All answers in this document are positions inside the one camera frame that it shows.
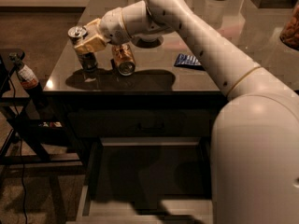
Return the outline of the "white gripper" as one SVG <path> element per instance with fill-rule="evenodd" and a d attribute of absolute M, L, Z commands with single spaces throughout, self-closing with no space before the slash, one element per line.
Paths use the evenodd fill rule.
<path fill-rule="evenodd" d="M 102 19 L 97 18 L 86 23 L 83 28 L 86 34 L 74 37 L 73 47 L 79 54 L 95 53 L 105 49 L 108 43 L 121 45 L 131 39 L 125 28 L 120 7 L 110 10 Z"/>

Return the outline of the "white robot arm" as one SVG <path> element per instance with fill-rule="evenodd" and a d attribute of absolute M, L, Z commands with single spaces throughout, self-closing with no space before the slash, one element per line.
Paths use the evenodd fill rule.
<path fill-rule="evenodd" d="M 195 15 L 184 0 L 143 0 L 84 25 L 80 54 L 168 29 L 227 97 L 211 137 L 215 224 L 299 224 L 299 96 Z"/>

